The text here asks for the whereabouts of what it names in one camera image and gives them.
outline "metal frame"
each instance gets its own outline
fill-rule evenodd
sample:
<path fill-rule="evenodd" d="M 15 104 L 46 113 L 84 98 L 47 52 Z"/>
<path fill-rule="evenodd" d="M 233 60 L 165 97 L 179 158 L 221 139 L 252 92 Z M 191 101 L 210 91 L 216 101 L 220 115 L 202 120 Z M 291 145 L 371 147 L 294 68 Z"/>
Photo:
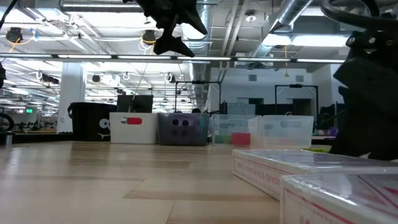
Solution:
<path fill-rule="evenodd" d="M 0 53 L 0 58 L 18 58 L 24 60 L 62 61 L 62 62 L 284 62 L 284 63 L 344 63 L 345 60 L 307 59 L 307 58 L 251 58 L 251 57 L 212 57 L 212 56 L 175 56 L 175 55 L 105 55 L 105 54 L 15 54 Z"/>
<path fill-rule="evenodd" d="M 293 84 L 293 85 L 275 85 L 275 114 L 278 112 L 278 92 L 277 89 L 278 87 L 289 87 L 289 88 L 303 88 L 303 87 L 312 87 L 315 89 L 315 99 L 316 99 L 316 104 L 317 104 L 317 114 L 315 117 L 318 117 L 319 114 L 319 97 L 318 97 L 318 86 L 316 85 L 301 85 L 301 84 Z"/>
<path fill-rule="evenodd" d="M 218 92 L 219 96 L 218 99 L 221 104 L 221 82 L 208 82 L 208 81 L 176 81 L 175 82 L 175 100 L 174 100 L 174 111 L 177 111 L 177 92 L 178 92 L 178 84 L 179 83 L 191 83 L 192 85 L 205 85 L 205 84 L 218 84 L 220 90 Z"/>

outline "fluorescent light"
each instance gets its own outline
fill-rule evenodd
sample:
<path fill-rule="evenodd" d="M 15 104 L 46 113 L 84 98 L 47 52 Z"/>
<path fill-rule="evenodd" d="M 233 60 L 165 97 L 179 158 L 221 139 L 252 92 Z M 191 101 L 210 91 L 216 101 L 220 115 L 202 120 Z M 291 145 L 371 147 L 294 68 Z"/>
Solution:
<path fill-rule="evenodd" d="M 13 81 L 10 80 L 4 80 L 4 83 L 10 84 L 10 85 L 16 85 Z"/>
<path fill-rule="evenodd" d="M 49 103 L 49 102 L 45 102 L 46 105 L 50 105 L 50 106 L 58 106 L 55 103 Z"/>
<path fill-rule="evenodd" d="M 63 4 L 63 7 L 140 7 L 138 4 Z"/>
<path fill-rule="evenodd" d="M 0 54 L 0 57 L 7 58 L 52 58 L 49 54 Z"/>
<path fill-rule="evenodd" d="M 297 62 L 306 63 L 344 63 L 345 60 L 330 60 L 330 59 L 297 59 Z"/>
<path fill-rule="evenodd" d="M 240 62 L 290 62 L 290 58 L 237 58 Z"/>
<path fill-rule="evenodd" d="M 177 57 L 177 60 L 217 60 L 229 61 L 231 57 Z"/>
<path fill-rule="evenodd" d="M 29 94 L 28 91 L 21 90 L 21 89 L 18 89 L 18 88 L 12 88 L 12 87 L 10 87 L 10 88 L 8 88 L 8 89 L 11 90 L 13 93 L 16 93 L 16 94 L 22 94 L 22 95 L 28 95 L 28 94 Z"/>
<path fill-rule="evenodd" d="M 268 34 L 267 37 L 262 41 L 263 45 L 290 45 L 291 39 L 288 36 Z"/>
<path fill-rule="evenodd" d="M 25 109 L 25 106 L 5 106 L 7 109 Z"/>
<path fill-rule="evenodd" d="M 139 55 L 118 55 L 119 59 L 138 59 L 138 60 L 170 60 L 170 56 L 155 56 L 155 55 L 147 55 L 147 56 L 139 56 Z"/>
<path fill-rule="evenodd" d="M 348 36 L 343 35 L 298 35 L 292 45 L 309 47 L 346 47 Z"/>
<path fill-rule="evenodd" d="M 95 58 L 95 59 L 111 59 L 110 55 L 58 55 L 60 58 Z"/>

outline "wooden table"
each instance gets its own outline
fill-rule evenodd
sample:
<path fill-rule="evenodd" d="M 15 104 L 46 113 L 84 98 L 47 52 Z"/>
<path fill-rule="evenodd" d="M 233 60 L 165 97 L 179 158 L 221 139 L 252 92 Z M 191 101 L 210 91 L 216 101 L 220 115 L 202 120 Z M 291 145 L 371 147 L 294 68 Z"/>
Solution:
<path fill-rule="evenodd" d="M 279 222 L 279 203 L 232 174 L 233 147 L 13 146 L 0 149 L 3 223 Z"/>

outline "clear plastic container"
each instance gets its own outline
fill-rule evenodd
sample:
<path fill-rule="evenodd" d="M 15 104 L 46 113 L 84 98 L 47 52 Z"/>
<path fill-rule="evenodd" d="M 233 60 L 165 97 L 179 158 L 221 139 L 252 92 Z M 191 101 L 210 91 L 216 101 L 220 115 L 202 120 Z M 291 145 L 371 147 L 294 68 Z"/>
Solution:
<path fill-rule="evenodd" d="M 262 117 L 261 129 L 266 149 L 309 148 L 313 116 L 267 115 Z"/>
<path fill-rule="evenodd" d="M 159 113 L 159 144 L 166 146 L 206 146 L 208 114 Z"/>
<path fill-rule="evenodd" d="M 261 143 L 261 116 L 215 114 L 210 129 L 213 144 L 253 146 Z"/>

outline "white column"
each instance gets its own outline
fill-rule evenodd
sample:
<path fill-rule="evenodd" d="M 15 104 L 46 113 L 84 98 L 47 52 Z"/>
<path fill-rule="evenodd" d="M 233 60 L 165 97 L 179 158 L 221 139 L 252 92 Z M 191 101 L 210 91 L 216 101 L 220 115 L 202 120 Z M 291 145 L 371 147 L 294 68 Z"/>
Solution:
<path fill-rule="evenodd" d="M 72 132 L 68 107 L 73 102 L 84 102 L 86 73 L 82 63 L 63 63 L 57 133 Z"/>

